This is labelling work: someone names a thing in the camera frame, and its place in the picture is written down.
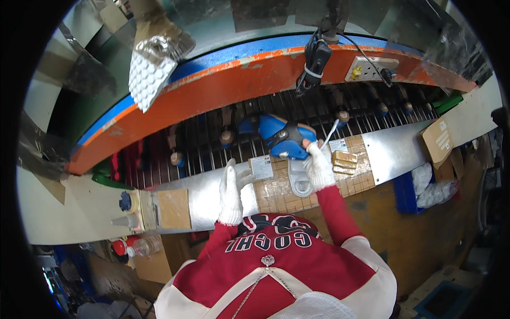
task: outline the gloved hand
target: gloved hand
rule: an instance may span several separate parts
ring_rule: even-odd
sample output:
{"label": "gloved hand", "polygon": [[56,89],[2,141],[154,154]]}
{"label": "gloved hand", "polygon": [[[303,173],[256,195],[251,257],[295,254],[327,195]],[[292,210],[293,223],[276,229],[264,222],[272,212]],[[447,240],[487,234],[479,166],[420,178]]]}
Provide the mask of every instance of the gloved hand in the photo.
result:
{"label": "gloved hand", "polygon": [[227,226],[237,226],[243,221],[243,204],[241,203],[241,189],[255,181],[251,169],[236,173],[236,160],[231,158],[226,164],[220,183],[221,213],[218,221]]}
{"label": "gloved hand", "polygon": [[303,146],[312,156],[312,160],[307,166],[307,176],[315,192],[336,184],[331,163],[331,150],[329,145],[326,145],[322,150],[319,149],[322,143],[322,140],[319,140],[319,143],[303,140]]}

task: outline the worker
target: worker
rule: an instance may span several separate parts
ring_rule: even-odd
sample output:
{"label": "worker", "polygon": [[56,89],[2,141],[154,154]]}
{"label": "worker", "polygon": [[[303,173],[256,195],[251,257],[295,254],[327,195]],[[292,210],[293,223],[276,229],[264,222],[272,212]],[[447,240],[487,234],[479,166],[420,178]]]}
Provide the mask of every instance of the worker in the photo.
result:
{"label": "worker", "polygon": [[303,141],[307,176],[333,245],[291,214],[242,216],[241,189],[251,170],[231,159],[220,183],[221,213],[197,260],[186,261],[163,287],[156,317],[389,318],[395,276],[370,248],[335,183],[331,151]]}

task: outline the red and white jacket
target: red and white jacket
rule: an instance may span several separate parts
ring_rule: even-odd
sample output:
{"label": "red and white jacket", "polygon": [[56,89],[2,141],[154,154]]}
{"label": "red and white jacket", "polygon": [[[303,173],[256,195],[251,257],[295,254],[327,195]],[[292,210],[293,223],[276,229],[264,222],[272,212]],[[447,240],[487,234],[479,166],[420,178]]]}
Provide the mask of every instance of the red and white jacket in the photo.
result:
{"label": "red and white jacket", "polygon": [[358,318],[388,318],[397,283],[388,265],[360,233],[336,186],[317,192],[334,245],[315,225],[288,214],[245,217],[238,227],[215,224],[197,260],[185,262],[155,302],[158,319],[232,318],[251,286],[264,273],[237,318],[267,318],[310,291],[332,295]]}

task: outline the electrical outlet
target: electrical outlet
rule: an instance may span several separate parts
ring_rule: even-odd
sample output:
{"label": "electrical outlet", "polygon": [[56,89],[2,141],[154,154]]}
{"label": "electrical outlet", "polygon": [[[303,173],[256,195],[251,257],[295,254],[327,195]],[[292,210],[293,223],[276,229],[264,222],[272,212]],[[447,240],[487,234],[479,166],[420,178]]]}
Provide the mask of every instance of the electrical outlet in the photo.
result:
{"label": "electrical outlet", "polygon": [[[370,61],[377,67],[379,72],[387,68],[393,73],[396,73],[398,60],[380,57],[368,57]],[[363,56],[355,57],[354,61],[345,76],[346,82],[360,82],[360,81],[382,81],[373,65]]]}

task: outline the conveyor belt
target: conveyor belt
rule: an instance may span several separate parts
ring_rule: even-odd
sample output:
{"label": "conveyor belt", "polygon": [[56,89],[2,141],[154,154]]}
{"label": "conveyor belt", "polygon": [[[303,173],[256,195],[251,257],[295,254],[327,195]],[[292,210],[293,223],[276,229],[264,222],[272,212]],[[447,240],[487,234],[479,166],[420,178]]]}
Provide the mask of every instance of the conveyor belt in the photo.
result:
{"label": "conveyor belt", "polygon": [[[332,90],[338,88],[344,96],[343,106],[339,108],[348,111],[350,120],[333,134],[332,139],[438,117],[434,110],[429,111],[426,108],[423,95],[418,91],[421,89],[427,96],[432,90],[428,86],[404,84],[409,101],[413,104],[413,111],[406,115],[403,109],[404,102],[396,88],[388,88],[382,83],[373,85],[380,100],[388,107],[388,114],[384,118],[375,115],[368,98],[368,87],[364,83],[342,83],[322,86],[320,90],[300,99],[296,99],[294,91],[290,90],[235,103],[236,122],[249,114],[267,112],[308,124],[316,130],[318,138],[325,138],[335,120],[334,111],[338,110],[332,94]],[[128,146],[121,151],[120,157],[124,159],[124,163],[120,170],[123,173],[120,182],[145,189],[224,167],[232,157],[240,163],[268,153],[260,138],[249,134],[238,135],[232,147],[226,150],[219,141],[222,126],[220,109],[200,114],[181,123],[177,130],[176,149],[185,155],[185,164],[179,169],[169,160],[171,150],[167,143],[168,129],[144,139],[147,143],[145,147],[150,150],[150,165],[147,165],[145,171],[137,169],[140,147],[138,143]]]}

